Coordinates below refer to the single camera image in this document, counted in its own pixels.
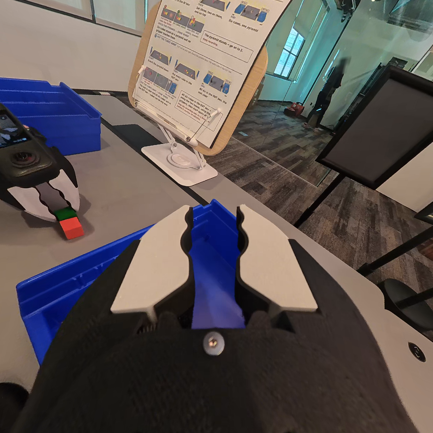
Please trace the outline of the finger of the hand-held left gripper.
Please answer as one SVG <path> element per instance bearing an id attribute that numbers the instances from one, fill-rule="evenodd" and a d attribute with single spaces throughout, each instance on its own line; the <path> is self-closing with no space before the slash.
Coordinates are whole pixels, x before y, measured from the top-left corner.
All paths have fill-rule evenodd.
<path id="1" fill-rule="evenodd" d="M 53 215 L 50 212 L 49 207 L 42 202 L 37 188 L 22 188 L 14 186 L 8 188 L 7 191 L 18 201 L 20 205 L 22 205 L 26 213 L 45 221 L 50 221 L 53 223 L 57 222 L 56 216 Z"/>
<path id="2" fill-rule="evenodd" d="M 50 187 L 57 190 L 74 211 L 79 211 L 81 201 L 74 170 L 60 170 L 59 175 L 50 180 Z"/>

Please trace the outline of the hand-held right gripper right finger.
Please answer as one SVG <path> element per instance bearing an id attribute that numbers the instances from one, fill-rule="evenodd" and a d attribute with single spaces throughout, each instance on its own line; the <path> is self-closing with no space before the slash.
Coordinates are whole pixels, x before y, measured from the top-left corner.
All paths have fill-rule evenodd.
<path id="1" fill-rule="evenodd" d="M 271 221 L 245 204 L 236 211 L 239 257 L 235 300 L 244 317 L 265 311 L 314 313 L 318 305 L 289 238 Z"/>

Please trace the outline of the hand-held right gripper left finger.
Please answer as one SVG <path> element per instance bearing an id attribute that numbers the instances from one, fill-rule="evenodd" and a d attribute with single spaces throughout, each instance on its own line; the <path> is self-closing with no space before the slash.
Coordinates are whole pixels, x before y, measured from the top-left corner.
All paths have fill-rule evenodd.
<path id="1" fill-rule="evenodd" d="M 183 205 L 141 237 L 111 305 L 112 313 L 145 313 L 149 322 L 157 322 L 163 312 L 192 315 L 192 228 L 193 208 Z"/>

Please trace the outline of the green wooden cube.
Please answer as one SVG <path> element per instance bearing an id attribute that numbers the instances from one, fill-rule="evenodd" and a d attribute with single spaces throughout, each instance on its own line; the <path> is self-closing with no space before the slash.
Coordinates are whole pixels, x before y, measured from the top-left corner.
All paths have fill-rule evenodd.
<path id="1" fill-rule="evenodd" d="M 65 207 L 62 209 L 54 210 L 53 214 L 59 222 L 78 217 L 76 211 L 72 207 Z"/>

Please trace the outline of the orange wooden cube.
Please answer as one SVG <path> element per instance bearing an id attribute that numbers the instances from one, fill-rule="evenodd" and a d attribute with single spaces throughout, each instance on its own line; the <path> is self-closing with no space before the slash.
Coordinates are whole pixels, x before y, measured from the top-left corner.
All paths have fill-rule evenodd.
<path id="1" fill-rule="evenodd" d="M 67 240 L 73 240 L 84 236 L 84 229 L 78 217 L 60 220 L 59 224 Z"/>

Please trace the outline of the blue plastic storage bin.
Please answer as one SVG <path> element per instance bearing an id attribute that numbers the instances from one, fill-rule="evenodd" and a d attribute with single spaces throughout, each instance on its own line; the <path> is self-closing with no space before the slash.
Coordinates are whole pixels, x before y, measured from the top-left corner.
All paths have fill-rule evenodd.
<path id="1" fill-rule="evenodd" d="M 244 328 L 235 301 L 239 255 L 236 217 L 217 200 L 193 208 L 191 232 L 196 284 L 192 329 Z M 46 270 L 16 286 L 19 310 L 40 365 L 61 323 L 79 297 L 129 244 L 151 226 Z"/>
<path id="2" fill-rule="evenodd" d="M 0 78 L 0 102 L 63 155 L 101 149 L 101 113 L 62 82 Z"/>

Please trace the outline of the black framed floor sign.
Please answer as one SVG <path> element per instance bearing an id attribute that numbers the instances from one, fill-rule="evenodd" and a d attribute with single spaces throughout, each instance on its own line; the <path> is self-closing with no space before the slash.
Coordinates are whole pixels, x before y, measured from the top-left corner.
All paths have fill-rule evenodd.
<path id="1" fill-rule="evenodd" d="M 299 228 L 344 178 L 376 190 L 432 143 L 433 83 L 387 66 L 316 161 L 338 176 L 294 223 Z"/>
<path id="2" fill-rule="evenodd" d="M 366 277 L 385 264 L 390 263 L 431 239 L 433 235 L 433 203 L 429 203 L 419 211 L 415 215 L 415 219 L 429 223 L 431 225 L 430 228 L 422 231 L 375 261 L 363 264 L 357 269 L 357 272 Z M 432 288 L 416 293 L 408 285 L 396 279 L 383 280 L 378 284 L 378 288 L 384 295 L 386 310 L 391 311 L 419 333 L 433 330 L 433 310 L 427 303 L 433 297 Z"/>

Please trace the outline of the black desk grommet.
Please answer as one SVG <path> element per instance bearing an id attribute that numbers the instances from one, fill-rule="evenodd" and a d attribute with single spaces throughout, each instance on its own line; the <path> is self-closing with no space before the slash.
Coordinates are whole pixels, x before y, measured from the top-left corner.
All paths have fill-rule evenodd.
<path id="1" fill-rule="evenodd" d="M 419 360 L 420 362 L 425 363 L 426 362 L 426 356 L 424 354 L 424 352 L 422 351 L 422 349 L 415 343 L 413 342 L 408 342 L 408 348 L 410 350 L 410 352 L 412 353 L 412 355 Z"/>

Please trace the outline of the stacked cardboard boxes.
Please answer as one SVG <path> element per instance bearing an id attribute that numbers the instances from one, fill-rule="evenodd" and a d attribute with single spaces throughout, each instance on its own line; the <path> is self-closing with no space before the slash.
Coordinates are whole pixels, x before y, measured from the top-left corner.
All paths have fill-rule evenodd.
<path id="1" fill-rule="evenodd" d="M 257 101 L 260 97 L 260 94 L 262 92 L 264 86 L 264 78 L 262 79 L 262 81 L 260 82 L 260 84 L 258 85 L 257 89 L 255 90 L 253 97 L 251 99 L 251 101 L 249 102 L 247 109 L 251 110 L 253 107 L 255 107 L 255 105 L 257 104 Z"/>

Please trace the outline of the printed instruction sheet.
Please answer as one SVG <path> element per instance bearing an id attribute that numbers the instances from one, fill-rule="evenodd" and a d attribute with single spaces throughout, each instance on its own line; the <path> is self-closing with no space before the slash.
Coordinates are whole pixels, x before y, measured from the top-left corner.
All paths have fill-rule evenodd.
<path id="1" fill-rule="evenodd" d="M 290 1 L 160 1 L 131 98 L 181 139 L 211 149 Z"/>

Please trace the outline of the dark framed glass window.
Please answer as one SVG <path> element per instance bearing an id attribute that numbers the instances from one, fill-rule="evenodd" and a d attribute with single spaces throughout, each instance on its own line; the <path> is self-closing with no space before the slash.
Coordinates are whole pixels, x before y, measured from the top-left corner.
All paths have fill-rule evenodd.
<path id="1" fill-rule="evenodd" d="M 295 27 L 292 27 L 279 57 L 279 61 L 274 69 L 274 76 L 282 79 L 290 78 L 304 44 L 305 38 Z"/>

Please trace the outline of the black metal shelf rack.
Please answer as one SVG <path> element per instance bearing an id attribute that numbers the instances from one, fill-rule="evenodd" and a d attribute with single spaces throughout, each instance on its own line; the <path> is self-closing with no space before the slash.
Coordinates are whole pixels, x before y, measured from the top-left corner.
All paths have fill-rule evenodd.
<path id="1" fill-rule="evenodd" d="M 373 73 L 371 74 L 369 79 L 367 79 L 366 83 L 361 88 L 360 92 L 358 93 L 358 95 L 356 96 L 354 101 L 351 103 L 351 105 L 348 108 L 348 111 L 346 113 L 347 116 L 350 116 L 352 114 L 354 109 L 359 105 L 360 101 L 370 91 L 371 87 L 375 84 L 375 82 L 377 81 L 377 79 L 379 78 L 379 76 L 382 74 L 382 72 L 385 70 L 385 68 L 387 66 L 394 66 L 396 68 L 404 69 L 406 64 L 407 64 L 407 61 L 400 59 L 400 58 L 397 58 L 397 57 L 392 57 L 391 60 L 386 64 L 380 63 L 376 67 L 376 69 L 373 71 Z"/>

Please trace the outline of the glass window white frame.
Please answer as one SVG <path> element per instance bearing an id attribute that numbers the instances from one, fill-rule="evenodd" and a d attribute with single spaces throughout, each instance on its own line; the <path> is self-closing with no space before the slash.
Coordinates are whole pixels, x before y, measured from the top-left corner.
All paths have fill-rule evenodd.
<path id="1" fill-rule="evenodd" d="M 21 3 L 141 36 L 151 0 L 21 0 Z"/>

